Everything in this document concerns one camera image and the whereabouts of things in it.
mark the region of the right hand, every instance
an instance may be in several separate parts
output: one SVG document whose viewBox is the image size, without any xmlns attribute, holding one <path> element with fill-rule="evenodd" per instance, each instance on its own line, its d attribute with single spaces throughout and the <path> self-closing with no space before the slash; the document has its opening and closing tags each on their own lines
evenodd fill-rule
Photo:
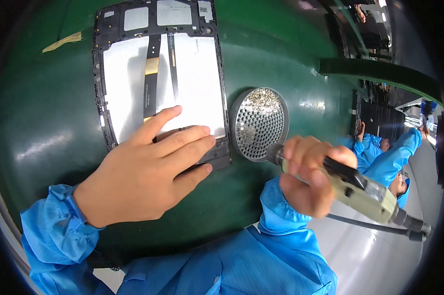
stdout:
<svg viewBox="0 0 444 295">
<path fill-rule="evenodd" d="M 279 186 L 287 202 L 300 214 L 321 218 L 330 212 L 335 194 L 330 180 L 319 170 L 326 156 L 351 168 L 356 169 L 358 165 L 355 154 L 347 147 L 332 147 L 312 136 L 294 136 L 284 145 L 289 174 L 281 174 Z M 295 175 L 310 180 L 310 185 Z"/>
<path fill-rule="evenodd" d="M 422 140 L 427 140 L 427 136 L 430 134 L 430 130 L 425 125 L 422 125 L 419 127 L 419 131 L 422 134 Z"/>
<path fill-rule="evenodd" d="M 363 137 L 364 137 L 364 130 L 366 128 L 366 124 L 362 121 L 360 121 L 361 123 L 361 132 L 356 136 L 356 140 L 359 142 L 363 141 Z"/>
<path fill-rule="evenodd" d="M 186 174 L 215 144 L 210 129 L 196 126 L 160 142 L 153 138 L 182 112 L 164 109 L 118 145 L 99 168 L 73 192 L 76 204 L 94 227 L 160 218 L 195 189 L 212 171 L 204 164 Z"/>
</svg>

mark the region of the black cable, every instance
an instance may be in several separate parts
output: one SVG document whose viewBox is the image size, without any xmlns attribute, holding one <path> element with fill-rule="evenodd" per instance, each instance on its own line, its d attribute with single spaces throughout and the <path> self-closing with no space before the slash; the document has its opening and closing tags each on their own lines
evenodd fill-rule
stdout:
<svg viewBox="0 0 444 295">
<path fill-rule="evenodd" d="M 333 215 L 333 214 L 328 214 L 327 217 L 331 218 L 331 219 L 335 219 L 336 221 L 342 221 L 342 222 L 357 225 L 360 227 L 367 227 L 367 228 L 376 229 L 376 230 L 384 231 L 386 233 L 393 233 L 393 234 L 397 234 L 397 235 L 408 236 L 409 232 L 410 232 L 407 229 L 386 227 L 386 226 L 382 226 L 382 225 L 378 225 L 378 224 L 356 221 L 354 219 L 350 219 L 350 218 L 346 218 L 346 217 L 342 217 L 342 216 L 338 216 L 338 215 Z"/>
</svg>

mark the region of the finger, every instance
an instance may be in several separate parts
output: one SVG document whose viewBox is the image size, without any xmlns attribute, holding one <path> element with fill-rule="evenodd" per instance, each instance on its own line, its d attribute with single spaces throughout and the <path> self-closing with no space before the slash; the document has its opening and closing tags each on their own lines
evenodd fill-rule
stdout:
<svg viewBox="0 0 444 295">
<path fill-rule="evenodd" d="M 156 150 L 157 157 L 164 157 L 191 142 L 208 136 L 210 133 L 211 129 L 207 126 L 195 126 L 170 135 L 168 138 L 154 144 L 152 148 Z"/>
<path fill-rule="evenodd" d="M 213 135 L 203 137 L 164 157 L 165 165 L 176 176 L 201 160 L 214 144 Z"/>
<path fill-rule="evenodd" d="M 327 142 L 318 142 L 312 145 L 305 153 L 301 164 L 309 169 L 318 169 L 319 166 L 323 166 L 323 161 L 331 148 L 332 145 Z"/>
<path fill-rule="evenodd" d="M 176 204 L 179 203 L 195 187 L 212 172 L 211 164 L 204 164 L 196 169 L 176 177 L 173 181 Z"/>
<path fill-rule="evenodd" d="M 347 165 L 351 168 L 358 167 L 358 159 L 355 154 L 346 146 L 338 145 L 330 148 L 327 152 L 327 156 L 334 159 L 337 162 Z"/>
<path fill-rule="evenodd" d="M 163 126 L 171 119 L 177 117 L 183 111 L 183 107 L 174 106 L 163 109 L 158 114 L 146 121 L 142 127 L 132 135 L 131 141 L 137 144 L 149 145 L 153 142 L 155 136 L 160 132 Z"/>
<path fill-rule="evenodd" d="M 315 144 L 320 141 L 313 136 L 308 136 L 301 139 L 294 150 L 294 153 L 289 161 L 289 173 L 292 175 L 297 174 L 297 170 L 300 165 L 302 165 L 302 159 L 306 155 L 307 151 Z"/>
<path fill-rule="evenodd" d="M 187 129 L 195 127 L 195 126 L 197 126 L 197 125 L 191 125 L 191 126 L 188 126 L 188 127 L 182 127 L 182 128 L 179 128 L 179 129 L 173 129 L 173 130 L 170 130 L 170 131 L 166 131 L 165 133 L 158 134 L 156 136 L 156 141 L 160 142 L 163 139 L 170 137 L 171 135 L 173 135 L 176 132 L 187 130 Z"/>
<path fill-rule="evenodd" d="M 290 160 L 292 157 L 292 154 L 294 153 L 294 150 L 296 148 L 297 143 L 302 139 L 301 136 L 296 135 L 292 138 L 290 138 L 286 143 L 284 144 L 284 158 Z"/>
</svg>

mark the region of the yellow tape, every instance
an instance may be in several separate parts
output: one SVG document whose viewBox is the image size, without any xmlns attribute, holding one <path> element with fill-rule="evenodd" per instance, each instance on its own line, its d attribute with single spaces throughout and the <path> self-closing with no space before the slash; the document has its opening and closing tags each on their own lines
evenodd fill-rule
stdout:
<svg viewBox="0 0 444 295">
<path fill-rule="evenodd" d="M 69 35 L 68 37 L 65 37 L 65 38 L 53 43 L 52 45 L 46 47 L 45 49 L 42 50 L 42 53 L 55 50 L 65 43 L 81 41 L 81 39 L 82 39 L 81 32 L 76 32 L 76 33 Z"/>
</svg>

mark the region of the black plastic frame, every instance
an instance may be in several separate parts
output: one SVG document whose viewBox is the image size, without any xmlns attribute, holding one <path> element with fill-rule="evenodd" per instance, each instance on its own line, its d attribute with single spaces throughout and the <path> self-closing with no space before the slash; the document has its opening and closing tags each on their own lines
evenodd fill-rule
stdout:
<svg viewBox="0 0 444 295">
<path fill-rule="evenodd" d="M 192 24 L 158 26 L 157 24 L 157 2 L 159 0 L 134 0 L 116 5 L 107 6 L 96 12 L 93 34 L 93 74 L 95 86 L 96 106 L 100 116 L 104 118 L 102 134 L 107 145 L 107 150 L 111 151 L 118 143 L 113 130 L 111 114 L 107 109 L 105 76 L 103 53 L 110 49 L 111 45 L 135 38 L 158 35 L 164 33 L 184 32 L 191 37 L 213 37 L 216 43 L 217 62 L 219 64 L 220 89 L 222 92 L 222 105 L 224 108 L 225 136 L 216 141 L 212 150 L 208 151 L 197 164 L 211 162 L 214 170 L 222 169 L 231 163 L 230 158 L 230 129 L 229 111 L 227 109 L 227 98 L 225 93 L 225 81 L 223 74 L 222 55 L 220 52 L 219 30 L 217 28 L 217 18 L 215 14 L 214 0 L 205 0 L 211 3 L 213 20 L 206 23 L 204 17 L 199 16 L 199 4 L 197 0 L 175 0 L 187 4 L 191 7 Z M 130 31 L 124 31 L 125 11 L 129 9 L 148 7 L 148 27 Z M 114 14 L 104 18 L 106 12 L 113 11 Z"/>
</svg>

